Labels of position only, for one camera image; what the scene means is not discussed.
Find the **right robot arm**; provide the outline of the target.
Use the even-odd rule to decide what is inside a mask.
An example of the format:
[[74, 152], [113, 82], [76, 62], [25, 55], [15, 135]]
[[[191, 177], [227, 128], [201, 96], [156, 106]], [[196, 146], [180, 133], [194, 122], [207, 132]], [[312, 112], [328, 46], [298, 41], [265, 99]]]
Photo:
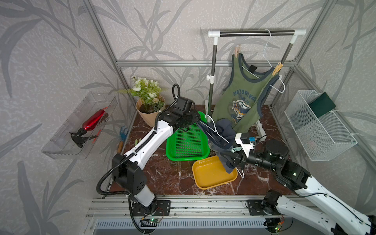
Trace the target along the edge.
[[288, 147], [278, 140], [266, 142], [256, 153], [252, 141], [239, 141], [228, 149], [216, 151], [230, 168], [247, 164], [270, 170], [273, 177], [300, 198], [313, 203], [318, 211], [296, 203], [281, 193], [269, 190], [259, 209], [268, 215], [280, 214], [297, 219], [327, 235], [374, 235], [376, 217], [353, 209], [327, 190], [308, 170], [287, 158]]

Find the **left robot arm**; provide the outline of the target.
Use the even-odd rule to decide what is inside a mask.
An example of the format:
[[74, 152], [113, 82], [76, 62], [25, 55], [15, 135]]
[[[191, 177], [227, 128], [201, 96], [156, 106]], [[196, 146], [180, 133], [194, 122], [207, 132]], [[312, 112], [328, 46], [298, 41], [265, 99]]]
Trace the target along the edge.
[[[124, 155], [117, 154], [113, 167], [99, 180], [96, 190], [100, 195], [126, 194], [135, 202], [146, 208], [156, 204], [157, 196], [146, 185], [143, 169], [160, 145], [177, 130], [188, 128], [199, 121], [199, 113], [191, 109], [193, 101], [182, 97], [180, 86], [173, 84], [173, 103], [160, 111], [155, 119], [154, 127], [134, 148]], [[125, 191], [105, 192], [101, 189], [103, 182], [113, 176], [113, 181], [121, 185]]]

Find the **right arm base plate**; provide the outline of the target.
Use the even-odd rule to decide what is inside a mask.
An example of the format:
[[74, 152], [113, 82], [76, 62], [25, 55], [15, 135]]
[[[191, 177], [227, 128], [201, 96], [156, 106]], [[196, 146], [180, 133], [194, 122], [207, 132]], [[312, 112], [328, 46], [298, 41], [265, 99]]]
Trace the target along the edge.
[[245, 205], [249, 210], [250, 215], [282, 215], [276, 208], [277, 201], [275, 199], [247, 200]]

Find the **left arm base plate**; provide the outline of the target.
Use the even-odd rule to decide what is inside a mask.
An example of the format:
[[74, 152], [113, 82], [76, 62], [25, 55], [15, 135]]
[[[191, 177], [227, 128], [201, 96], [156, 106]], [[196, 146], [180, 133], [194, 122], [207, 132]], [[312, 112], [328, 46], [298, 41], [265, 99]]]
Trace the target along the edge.
[[149, 207], [141, 203], [131, 202], [130, 210], [133, 216], [169, 216], [171, 209], [170, 200], [157, 200], [152, 202]]

